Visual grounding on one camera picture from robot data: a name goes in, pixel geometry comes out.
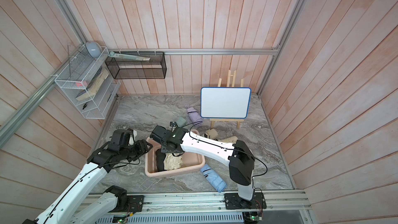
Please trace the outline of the plain beige umbrella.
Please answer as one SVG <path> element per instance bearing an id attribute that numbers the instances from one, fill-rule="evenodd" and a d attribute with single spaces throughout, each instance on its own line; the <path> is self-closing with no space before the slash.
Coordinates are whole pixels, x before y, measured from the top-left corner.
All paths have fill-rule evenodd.
<path id="1" fill-rule="evenodd" d="M 166 171 L 180 169 L 183 166 L 182 153 L 167 153 L 164 165 Z"/>

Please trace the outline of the pink plastic storage box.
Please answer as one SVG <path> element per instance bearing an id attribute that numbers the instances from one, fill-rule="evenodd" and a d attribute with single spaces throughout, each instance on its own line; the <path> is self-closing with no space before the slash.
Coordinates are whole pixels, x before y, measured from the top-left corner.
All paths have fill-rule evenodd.
<path id="1" fill-rule="evenodd" d="M 199 171 L 205 165 L 203 155 L 182 152 L 165 153 L 165 148 L 160 144 L 161 138 L 168 133 L 168 130 L 161 127 L 154 129 L 155 134 L 147 138 L 152 149 L 145 157 L 145 173 L 149 177 L 171 177 L 180 174 L 187 174 Z"/>

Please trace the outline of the blue umbrella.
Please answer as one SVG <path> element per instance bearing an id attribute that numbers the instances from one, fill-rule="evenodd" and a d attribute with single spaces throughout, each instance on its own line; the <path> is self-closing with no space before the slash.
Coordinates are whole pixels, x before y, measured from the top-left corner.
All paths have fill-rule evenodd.
<path id="1" fill-rule="evenodd" d="M 221 193 L 227 188 L 226 182 L 208 164 L 205 164 L 200 171 L 217 192 Z"/>

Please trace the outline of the beige umbrella black stripes small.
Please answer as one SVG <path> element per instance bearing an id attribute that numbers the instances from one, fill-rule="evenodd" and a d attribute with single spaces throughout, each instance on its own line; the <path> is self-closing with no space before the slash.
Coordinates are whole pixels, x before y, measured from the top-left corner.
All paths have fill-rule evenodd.
<path id="1" fill-rule="evenodd" d="M 219 134 L 215 129 L 209 129 L 205 131 L 204 137 L 211 139 L 211 140 L 216 140 L 218 138 Z"/>

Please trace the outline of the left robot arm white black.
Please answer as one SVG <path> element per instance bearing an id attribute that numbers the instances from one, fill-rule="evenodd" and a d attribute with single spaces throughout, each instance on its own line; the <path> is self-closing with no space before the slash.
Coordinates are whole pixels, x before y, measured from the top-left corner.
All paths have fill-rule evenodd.
<path id="1" fill-rule="evenodd" d="M 110 141 L 96 149 L 87 159 L 83 169 L 61 195 L 35 220 L 26 219 L 26 224 L 91 224 L 108 212 L 139 210 L 127 191 L 111 186 L 98 200 L 80 212 L 76 210 L 92 189 L 113 169 L 127 165 L 138 165 L 140 158 L 151 151 L 152 144 L 137 140 L 132 129 L 113 132 Z"/>

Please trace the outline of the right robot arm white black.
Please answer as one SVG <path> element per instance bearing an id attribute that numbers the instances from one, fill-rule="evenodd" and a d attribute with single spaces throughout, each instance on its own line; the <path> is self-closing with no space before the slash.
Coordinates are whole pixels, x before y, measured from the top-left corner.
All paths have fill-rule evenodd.
<path id="1" fill-rule="evenodd" d="M 255 157 L 245 142 L 219 142 L 185 128 L 176 127 L 171 131 L 160 125 L 149 137 L 161 145 L 164 153 L 191 152 L 217 160 L 229 168 L 230 179 L 238 185 L 238 196 L 247 201 L 253 199 Z"/>

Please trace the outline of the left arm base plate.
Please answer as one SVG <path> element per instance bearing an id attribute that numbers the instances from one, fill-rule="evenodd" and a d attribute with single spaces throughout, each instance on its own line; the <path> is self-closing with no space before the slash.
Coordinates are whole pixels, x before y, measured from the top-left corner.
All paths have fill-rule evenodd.
<path id="1" fill-rule="evenodd" d="M 116 207 L 113 212 L 137 213 L 143 209 L 144 195 L 127 196 L 123 195 L 118 198 Z"/>

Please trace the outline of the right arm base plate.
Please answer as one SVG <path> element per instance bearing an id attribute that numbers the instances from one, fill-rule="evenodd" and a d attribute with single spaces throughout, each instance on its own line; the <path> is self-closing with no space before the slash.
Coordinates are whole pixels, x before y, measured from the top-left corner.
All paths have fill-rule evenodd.
<path id="1" fill-rule="evenodd" d="M 238 196 L 238 193 L 225 193 L 224 202 L 226 209 L 266 209 L 266 203 L 263 193 L 254 192 L 252 200 L 244 200 Z"/>

